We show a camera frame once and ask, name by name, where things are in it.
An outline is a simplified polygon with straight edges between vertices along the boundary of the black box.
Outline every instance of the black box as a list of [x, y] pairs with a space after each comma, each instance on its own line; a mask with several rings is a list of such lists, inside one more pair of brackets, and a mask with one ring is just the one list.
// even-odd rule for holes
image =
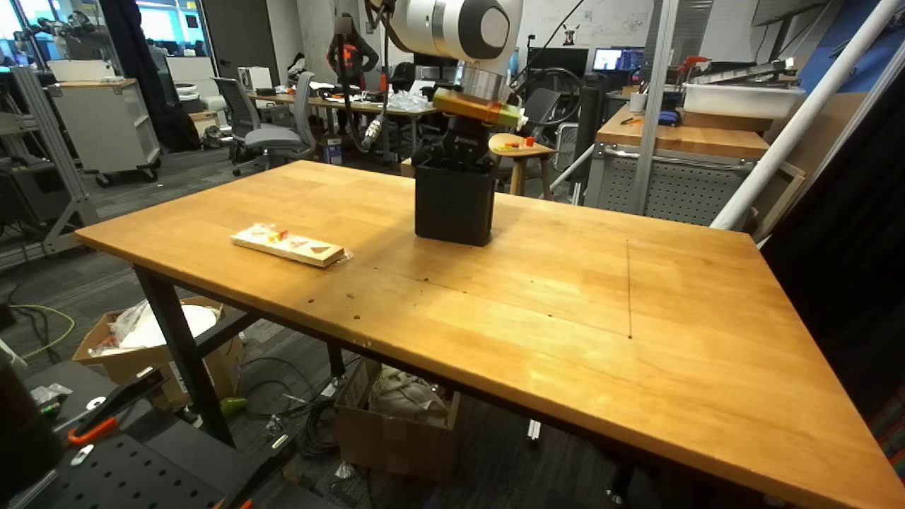
[[461, 163], [416, 163], [416, 236], [450, 243], [489, 243], [494, 173]]

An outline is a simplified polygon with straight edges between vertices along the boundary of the person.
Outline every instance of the person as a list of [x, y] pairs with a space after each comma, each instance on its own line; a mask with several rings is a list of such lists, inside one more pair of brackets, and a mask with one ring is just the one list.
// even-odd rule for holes
[[375, 50], [361, 39], [348, 12], [338, 14], [327, 63], [338, 84], [357, 84], [365, 91], [365, 73], [375, 64]]

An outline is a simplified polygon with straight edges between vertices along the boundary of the stool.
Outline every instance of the stool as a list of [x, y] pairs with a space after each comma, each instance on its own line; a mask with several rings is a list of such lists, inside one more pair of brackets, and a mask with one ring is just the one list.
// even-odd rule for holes
[[511, 158], [511, 178], [508, 178], [508, 193], [511, 196], [526, 196], [526, 163], [530, 158], [539, 161], [539, 197], [546, 197], [546, 169], [547, 169], [547, 158], [553, 155], [552, 148], [546, 145], [538, 145], [538, 141], [529, 141], [526, 137], [511, 137], [511, 134], [494, 134], [489, 137], [485, 141], [489, 152], [491, 155], [501, 155], [501, 158]]

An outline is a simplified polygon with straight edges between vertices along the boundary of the gray floor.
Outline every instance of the gray floor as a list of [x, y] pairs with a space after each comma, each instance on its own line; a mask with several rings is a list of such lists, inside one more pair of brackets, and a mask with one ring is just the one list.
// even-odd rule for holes
[[[89, 193], [99, 216], [112, 219], [231, 178], [225, 152], [214, 149], [166, 155], [154, 183], [136, 178], [101, 189], [84, 175], [84, 189]], [[140, 299], [140, 288], [129, 267], [86, 250], [34, 261], [11, 272], [0, 272], [0, 277], [2, 282], [14, 282], [16, 305], [48, 305], [75, 323], [62, 344], [48, 353], [27, 356], [27, 367], [20, 367], [21, 377], [68, 359], [81, 335], [101, 315]], [[48, 325], [48, 336], [62, 332], [62, 323], [52, 318]], [[20, 318], [14, 329], [0, 332], [0, 336], [20, 353], [38, 347], [26, 318]], [[280, 325], [256, 323], [242, 336], [245, 364], [239, 370], [239, 390], [248, 398], [248, 414], [231, 419], [231, 432], [236, 449], [248, 460], [256, 460], [263, 459], [265, 435], [275, 426], [269, 425], [269, 417], [280, 417], [284, 409], [283, 394], [308, 398], [327, 383], [327, 364], [321, 342]], [[603, 493], [614, 476], [614, 465], [597, 445], [564, 429], [543, 426], [543, 441], [530, 449], [523, 438], [526, 417], [472, 397], [464, 397], [454, 476], [447, 483], [423, 483], [381, 473], [357, 473], [348, 482], [335, 482], [334, 470], [338, 456], [331, 448], [331, 417], [325, 414], [318, 419], [321, 426], [304, 426], [304, 419], [304, 409], [280, 417], [280, 429], [293, 432], [299, 441], [304, 438], [299, 483], [338, 506], [611, 506]], [[655, 477], [659, 482], [653, 483], [649, 476], [637, 476], [627, 504], [675, 506], [680, 494], [680, 489], [675, 489], [675, 476]], [[758, 506], [758, 500], [760, 499], [754, 494], [714, 487], [710, 506]]]

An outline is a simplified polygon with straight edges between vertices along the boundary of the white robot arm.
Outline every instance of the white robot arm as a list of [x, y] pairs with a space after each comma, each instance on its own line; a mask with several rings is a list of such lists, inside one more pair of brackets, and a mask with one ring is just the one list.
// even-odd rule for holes
[[402, 50], [464, 63], [464, 96], [502, 101], [523, 0], [368, 0]]

